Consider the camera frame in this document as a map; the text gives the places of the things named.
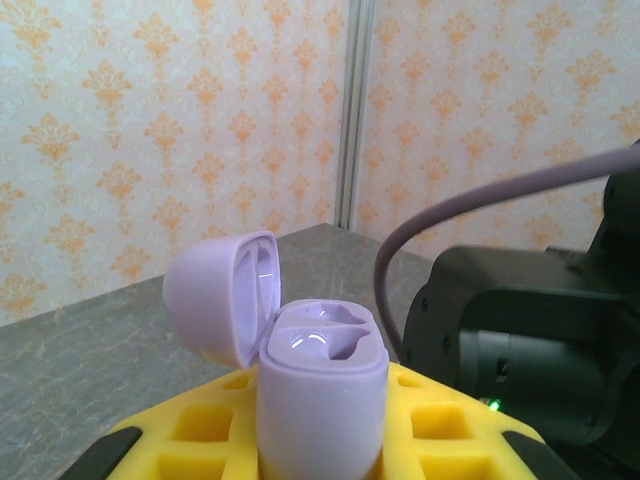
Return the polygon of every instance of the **orange damask pattern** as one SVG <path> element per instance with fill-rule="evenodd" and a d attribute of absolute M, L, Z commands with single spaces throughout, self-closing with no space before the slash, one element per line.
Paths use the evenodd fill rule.
<path fill-rule="evenodd" d="M 0 325 L 331 222 L 348 2 L 0 0 Z"/>
<path fill-rule="evenodd" d="M 471 187 L 638 140 L 637 15 L 631 0 L 377 2 L 355 229 L 382 239 Z M 603 185 L 465 215 L 407 248 L 583 248 Z"/>

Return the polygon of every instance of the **gray countertop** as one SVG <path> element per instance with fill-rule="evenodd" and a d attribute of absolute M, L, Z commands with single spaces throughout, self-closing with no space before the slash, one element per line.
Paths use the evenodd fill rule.
<path fill-rule="evenodd" d="M 330 225 L 280 238 L 283 304 L 340 299 L 376 314 L 378 247 Z M 399 328 L 429 270 L 418 256 L 396 257 L 389 293 Z M 168 331 L 161 290 L 154 278 L 0 329 L 0 479 L 57 478 L 118 421 L 230 371 Z"/>

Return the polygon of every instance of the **purple cable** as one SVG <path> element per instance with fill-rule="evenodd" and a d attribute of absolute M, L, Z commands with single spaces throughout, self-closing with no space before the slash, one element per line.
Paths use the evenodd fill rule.
<path fill-rule="evenodd" d="M 387 332 L 398 361 L 404 363 L 404 352 L 402 338 L 389 307 L 387 271 L 391 259 L 405 243 L 421 232 L 467 212 L 636 168 L 640 168 L 638 147 L 601 153 L 559 167 L 538 170 L 470 190 L 423 210 L 391 232 L 382 243 L 376 257 L 373 290 L 382 326 Z"/>

